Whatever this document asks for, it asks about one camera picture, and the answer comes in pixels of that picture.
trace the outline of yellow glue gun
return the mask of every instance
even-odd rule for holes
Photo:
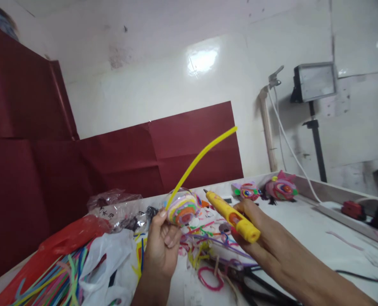
[[[249,243],[254,243],[260,237],[260,231],[237,210],[231,207],[225,200],[212,191],[207,191],[206,197],[214,209],[227,220],[236,231]]]

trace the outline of red plastic bag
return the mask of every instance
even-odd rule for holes
[[[24,292],[61,255],[72,253],[91,239],[103,236],[105,232],[110,232],[110,226],[106,220],[87,215],[46,239],[41,243],[36,254],[1,292],[0,305],[9,305],[15,301],[16,291],[22,279],[26,278],[22,288],[22,292]]]

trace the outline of red plug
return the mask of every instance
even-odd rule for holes
[[[342,213],[360,221],[366,220],[366,214],[364,213],[363,206],[353,202],[353,201],[346,201],[343,203]]]

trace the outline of pink pipe cleaner fish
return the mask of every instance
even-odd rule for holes
[[[296,175],[286,176],[281,170],[278,176],[273,176],[267,182],[262,190],[261,199],[270,199],[270,205],[277,205],[275,200],[296,202],[294,196],[298,194],[298,190],[294,184]]]

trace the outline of maroon backdrop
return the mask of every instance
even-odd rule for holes
[[[0,276],[113,188],[172,190],[195,156],[234,126],[231,103],[79,140],[58,62],[0,31]],[[236,135],[211,150],[188,188],[243,177]]]
[[[0,276],[92,194],[59,63],[0,30]]]
[[[59,63],[1,30],[0,137],[79,139]]]

